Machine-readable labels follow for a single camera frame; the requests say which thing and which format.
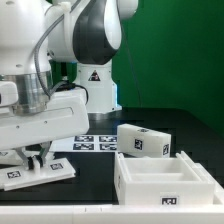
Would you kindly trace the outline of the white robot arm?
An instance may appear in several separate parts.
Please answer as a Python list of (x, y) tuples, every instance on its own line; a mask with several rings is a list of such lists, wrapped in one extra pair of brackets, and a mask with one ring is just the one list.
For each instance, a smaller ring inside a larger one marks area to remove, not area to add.
[(0, 150), (32, 169), (45, 155), (25, 147), (87, 132), (87, 95), (54, 84), (50, 62), (106, 64), (138, 1), (0, 0)]

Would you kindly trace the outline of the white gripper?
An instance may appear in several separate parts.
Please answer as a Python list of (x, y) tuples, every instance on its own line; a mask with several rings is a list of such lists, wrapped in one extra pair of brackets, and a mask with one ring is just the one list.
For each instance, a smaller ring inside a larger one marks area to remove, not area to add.
[(16, 149), (26, 170), (33, 170), (31, 156), (20, 147), (41, 143), (37, 156), (40, 166), (46, 163), (49, 141), (85, 134), (89, 129), (86, 110), (86, 93), (83, 89), (56, 92), (45, 111), (18, 116), (10, 107), (0, 108), (0, 150)]

